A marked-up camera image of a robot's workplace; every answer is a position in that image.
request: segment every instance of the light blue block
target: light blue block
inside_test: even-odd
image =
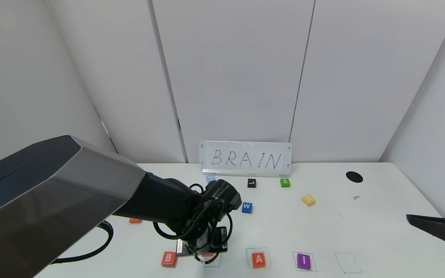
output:
[[[211,181],[215,181],[216,178],[214,175],[208,175],[205,177],[205,180],[207,181],[207,183],[210,183]]]
[[[243,203],[241,206],[242,213],[252,213],[252,203]]]

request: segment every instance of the green letter block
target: green letter block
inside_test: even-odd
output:
[[[289,188],[291,183],[289,182],[289,178],[282,178],[281,179],[281,187],[282,188]]]

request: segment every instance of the yellow block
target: yellow block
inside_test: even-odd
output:
[[[305,196],[303,196],[302,201],[307,205],[307,206],[311,206],[312,204],[315,203],[315,199],[312,197],[312,195],[307,194]]]

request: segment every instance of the orange letter block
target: orange letter block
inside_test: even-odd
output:
[[[130,222],[130,224],[140,224],[140,223],[142,223],[142,220],[136,219],[136,218],[130,218],[129,222]]]
[[[265,255],[263,252],[261,253],[253,253],[252,254],[252,262],[254,268],[264,268],[265,267]]]
[[[176,252],[164,252],[161,265],[163,267],[175,267],[176,265]]]

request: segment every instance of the black circular hole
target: black circular hole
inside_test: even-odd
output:
[[[363,181],[363,176],[361,176],[357,172],[347,172],[346,178],[348,178],[348,180],[350,181],[353,181],[354,183],[360,183]]]

